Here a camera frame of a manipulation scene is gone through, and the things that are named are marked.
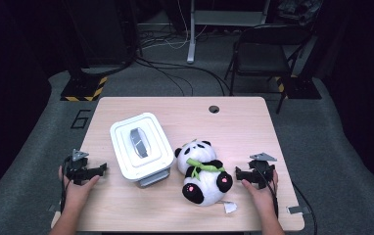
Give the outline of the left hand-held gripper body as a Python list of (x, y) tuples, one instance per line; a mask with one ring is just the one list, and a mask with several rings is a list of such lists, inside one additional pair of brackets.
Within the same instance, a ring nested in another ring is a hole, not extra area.
[(74, 184), (80, 185), (86, 178), (88, 153), (73, 149), (63, 162), (63, 173)]

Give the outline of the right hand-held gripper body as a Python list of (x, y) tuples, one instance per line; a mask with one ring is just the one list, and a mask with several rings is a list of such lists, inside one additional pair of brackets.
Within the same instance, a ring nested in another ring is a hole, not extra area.
[(273, 179), (275, 169), (275, 165), (269, 162), (276, 162), (277, 159), (266, 153), (251, 155), (251, 159), (249, 162), (249, 168), (253, 170), (251, 182), (256, 183), (259, 189), (265, 188)]

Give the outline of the white storage box lid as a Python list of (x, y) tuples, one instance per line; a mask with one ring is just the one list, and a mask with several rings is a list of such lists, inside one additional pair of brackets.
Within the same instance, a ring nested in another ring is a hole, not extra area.
[(111, 139), (122, 175), (132, 181), (172, 166), (174, 155), (158, 119), (151, 113), (114, 123)]

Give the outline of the panda plush toy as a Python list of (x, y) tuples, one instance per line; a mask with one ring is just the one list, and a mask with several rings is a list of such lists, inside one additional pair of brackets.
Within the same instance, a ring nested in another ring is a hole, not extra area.
[(207, 207), (223, 204), (226, 213), (237, 210), (233, 202), (224, 201), (233, 186), (233, 178), (210, 141), (193, 140), (174, 151), (178, 170), (184, 175), (182, 194), (191, 203)]

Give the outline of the clear plastic storage box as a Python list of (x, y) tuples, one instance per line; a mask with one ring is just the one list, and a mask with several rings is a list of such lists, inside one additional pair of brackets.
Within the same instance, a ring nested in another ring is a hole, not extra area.
[(161, 180), (164, 180), (166, 179), (167, 177), (169, 177), (170, 175), (170, 169), (169, 168), (165, 168), (161, 171), (157, 171), (149, 176), (146, 176), (142, 179), (140, 179), (138, 181), (138, 185), (141, 187), (141, 188), (145, 188), (145, 187), (148, 187), (152, 184), (155, 184)]

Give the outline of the person's left hand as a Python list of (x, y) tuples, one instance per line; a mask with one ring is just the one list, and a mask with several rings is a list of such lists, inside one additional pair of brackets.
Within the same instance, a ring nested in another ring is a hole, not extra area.
[(65, 196), (63, 212), (80, 212), (84, 208), (92, 188), (99, 181), (100, 176), (95, 175), (83, 185), (76, 185), (72, 180), (64, 176), (61, 166), (58, 174)]

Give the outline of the person's right hand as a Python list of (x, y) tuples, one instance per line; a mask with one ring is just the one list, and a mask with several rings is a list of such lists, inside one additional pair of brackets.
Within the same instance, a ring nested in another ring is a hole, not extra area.
[(274, 206), (274, 198), (276, 197), (278, 183), (276, 171), (273, 171), (272, 181), (263, 189), (257, 189), (246, 179), (243, 179), (241, 183), (251, 194), (254, 205), (260, 215), (276, 215)]

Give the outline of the black yellow striped stand base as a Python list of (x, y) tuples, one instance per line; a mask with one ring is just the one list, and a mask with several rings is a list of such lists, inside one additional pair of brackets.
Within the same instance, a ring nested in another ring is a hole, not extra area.
[(321, 95), (316, 89), (311, 79), (304, 80), (295, 75), (275, 78), (278, 89), (289, 99), (321, 99)]
[(108, 78), (89, 77), (85, 83), (77, 80), (70, 80), (61, 93), (62, 101), (96, 101), (104, 88)]

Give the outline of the black folding chair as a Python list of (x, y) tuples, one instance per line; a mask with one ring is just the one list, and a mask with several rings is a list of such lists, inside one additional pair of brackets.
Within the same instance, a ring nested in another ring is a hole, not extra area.
[(277, 77), (283, 84), (276, 108), (279, 114), (287, 96), (284, 83), (292, 77), (298, 54), (310, 38), (311, 32), (297, 24), (267, 23), (244, 30), (233, 45), (224, 76), (231, 74), (229, 95), (233, 95), (236, 75)]

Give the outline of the dark bundle of gear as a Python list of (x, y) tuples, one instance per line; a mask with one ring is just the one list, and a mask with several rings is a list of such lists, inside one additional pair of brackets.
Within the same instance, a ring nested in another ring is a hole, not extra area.
[(308, 25), (316, 20), (322, 2), (323, 0), (280, 0), (277, 13), (281, 18)]

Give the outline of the white metal desk frame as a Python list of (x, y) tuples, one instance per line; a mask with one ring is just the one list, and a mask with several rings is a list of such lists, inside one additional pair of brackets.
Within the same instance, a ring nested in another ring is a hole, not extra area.
[(197, 25), (255, 26), (264, 24), (270, 4), (271, 0), (264, 0), (263, 10), (260, 12), (197, 10), (195, 0), (191, 0), (187, 63), (193, 64), (195, 62)]

